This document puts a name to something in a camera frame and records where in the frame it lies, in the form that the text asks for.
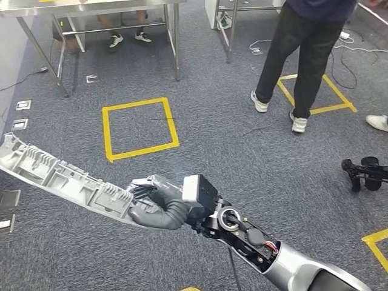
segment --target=shoe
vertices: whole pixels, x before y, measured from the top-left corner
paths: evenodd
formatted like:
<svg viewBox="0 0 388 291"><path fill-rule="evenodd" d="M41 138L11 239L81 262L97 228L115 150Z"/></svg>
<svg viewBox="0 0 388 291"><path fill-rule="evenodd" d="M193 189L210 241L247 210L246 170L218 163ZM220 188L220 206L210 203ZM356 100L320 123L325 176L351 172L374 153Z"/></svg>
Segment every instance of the shoe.
<svg viewBox="0 0 388 291"><path fill-rule="evenodd" d="M136 34L134 36L135 39L138 41L144 41L144 42L152 42L150 38L148 37L148 35L145 32L140 32L140 34Z"/></svg>
<svg viewBox="0 0 388 291"><path fill-rule="evenodd" d="M268 111L268 103L263 103L263 102L260 102L259 100L257 100L254 90L252 90L252 92L251 92L251 99L252 99L252 101L254 101L257 111L258 111L260 113L265 113L265 112Z"/></svg>
<svg viewBox="0 0 388 291"><path fill-rule="evenodd" d="M367 122L375 129L388 132L388 118L385 115L368 115Z"/></svg>
<svg viewBox="0 0 388 291"><path fill-rule="evenodd" d="M121 34L111 35L109 49L118 46L120 42L123 41L124 38Z"/></svg>
<svg viewBox="0 0 388 291"><path fill-rule="evenodd" d="M222 12L220 21L224 30L232 27L232 19L226 12Z"/></svg>
<svg viewBox="0 0 388 291"><path fill-rule="evenodd" d="M294 122L292 124L292 131L296 133L303 133L306 130L306 125L307 125L307 118L299 118L294 117L292 113L294 109L290 111L290 118Z"/></svg>

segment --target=stainless steel table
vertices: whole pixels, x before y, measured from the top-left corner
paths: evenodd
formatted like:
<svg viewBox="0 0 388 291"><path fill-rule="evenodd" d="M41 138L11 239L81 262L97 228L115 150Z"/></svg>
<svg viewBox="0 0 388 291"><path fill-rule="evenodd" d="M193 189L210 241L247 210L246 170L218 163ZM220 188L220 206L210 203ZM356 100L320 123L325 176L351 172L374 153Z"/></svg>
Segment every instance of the stainless steel table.
<svg viewBox="0 0 388 291"><path fill-rule="evenodd" d="M54 82L58 86L61 93L64 96L69 96L68 92L61 82L62 69L63 66L64 51L66 48L66 35L79 35L85 33L101 32L104 30L119 30L125 28L136 28L140 26L156 26L165 25L168 38L171 46L174 55L176 79L180 79L180 63L179 63L179 4L185 3L187 0L0 0L0 17L16 17L23 30L33 44L34 48L45 62L45 65L52 75ZM171 31L169 9L173 5L174 34ZM125 27L112 27L109 29L97 29L97 30L84 30L72 32L63 32L58 23L57 16L83 16L83 15L97 15L109 14L117 12L126 12L134 10L145 10L150 8L163 7L165 19L164 21L149 23L145 25L129 25ZM42 50L39 44L33 36L32 32L23 18L23 16L32 15L52 15L54 26L58 30L61 38L63 40L58 69L57 72L48 60L47 56Z"/></svg>
<svg viewBox="0 0 388 291"><path fill-rule="evenodd" d="M230 62L230 56L232 53L232 48L234 41L234 35L236 33L236 23L237 21L237 11L257 11L257 10L279 10L282 9L282 7L276 6L261 6L261 7L239 7L239 0L234 0L234 5L232 8L220 8L220 0L217 0L216 8L215 8L215 17L214 21L214 29L217 29L218 26L220 29L220 32L223 36L223 40L226 45L226 62ZM220 19L217 18L218 12L230 12L233 13L232 17L232 31L230 32L230 40L228 39L227 35L225 33L225 30L223 28Z"/></svg>

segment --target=navy shirt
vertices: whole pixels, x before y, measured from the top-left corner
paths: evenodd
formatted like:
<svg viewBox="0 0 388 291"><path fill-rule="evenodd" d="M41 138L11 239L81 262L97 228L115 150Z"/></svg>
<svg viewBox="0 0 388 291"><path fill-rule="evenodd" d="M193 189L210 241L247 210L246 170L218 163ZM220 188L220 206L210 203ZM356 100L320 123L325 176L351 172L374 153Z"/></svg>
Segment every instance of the navy shirt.
<svg viewBox="0 0 388 291"><path fill-rule="evenodd" d="M357 4L356 0L287 0L296 13L316 21L345 21Z"/></svg>

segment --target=white sneaker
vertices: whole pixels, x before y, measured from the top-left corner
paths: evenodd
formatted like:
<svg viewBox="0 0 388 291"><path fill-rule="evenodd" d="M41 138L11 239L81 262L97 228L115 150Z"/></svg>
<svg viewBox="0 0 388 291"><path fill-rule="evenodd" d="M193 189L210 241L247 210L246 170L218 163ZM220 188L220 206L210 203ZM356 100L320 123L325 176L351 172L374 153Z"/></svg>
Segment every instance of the white sneaker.
<svg viewBox="0 0 388 291"><path fill-rule="evenodd" d="M294 117L292 112L294 109L290 111L290 118L294 123L292 124L292 131L296 133L303 133L306 130L306 125L307 125L307 118L298 118Z"/></svg>
<svg viewBox="0 0 388 291"><path fill-rule="evenodd" d="M268 103L263 103L263 102L260 102L259 100L257 100L254 90L252 90L252 92L251 92L251 99L252 99L252 101L254 101L257 111L258 111L260 113L265 113L265 112L268 111Z"/></svg>
<svg viewBox="0 0 388 291"><path fill-rule="evenodd" d="M388 132L388 118L385 115L368 115L367 122L375 129Z"/></svg>
<svg viewBox="0 0 388 291"><path fill-rule="evenodd" d="M119 44L120 42L122 42L123 40L124 40L124 38L122 35L120 35L120 34L111 35L110 36L109 49L112 49L113 47L116 47L118 44Z"/></svg>
<svg viewBox="0 0 388 291"><path fill-rule="evenodd" d="M143 42L152 42L152 40L148 37L148 34L145 33L145 32L140 32L140 34L136 34L134 36L135 39L138 40L138 41L143 41Z"/></svg>

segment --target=white cable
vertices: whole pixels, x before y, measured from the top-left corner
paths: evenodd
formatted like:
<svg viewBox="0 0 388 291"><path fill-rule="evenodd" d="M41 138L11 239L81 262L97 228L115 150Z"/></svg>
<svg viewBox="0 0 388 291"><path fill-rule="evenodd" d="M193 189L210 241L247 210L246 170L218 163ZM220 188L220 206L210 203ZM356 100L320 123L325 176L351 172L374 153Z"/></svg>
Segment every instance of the white cable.
<svg viewBox="0 0 388 291"><path fill-rule="evenodd" d="M346 39L350 39L350 41L346 41L345 39L341 38L341 37L339 38L339 40L343 41L346 44L353 44L354 43L354 39L353 39L353 38L351 38L350 36L348 36L348 38L346 38Z"/></svg>
<svg viewBox="0 0 388 291"><path fill-rule="evenodd" d="M259 41L255 41L254 42L253 44L251 44L249 46L249 49L250 50L260 50L260 47L252 47L253 45L255 45L257 43L259 43L259 42L266 42L266 41L273 41L272 39L261 39L261 40L259 40Z"/></svg>
<svg viewBox="0 0 388 291"><path fill-rule="evenodd" d="M337 47L333 47L333 48L334 49L339 49L340 47L344 47L344 48L348 49L348 50L363 50L364 52L367 52L367 53L374 53L374 52L388 53L388 50L367 50L365 48L360 48L360 47L351 48L351 47L347 47L346 45L338 45Z"/></svg>

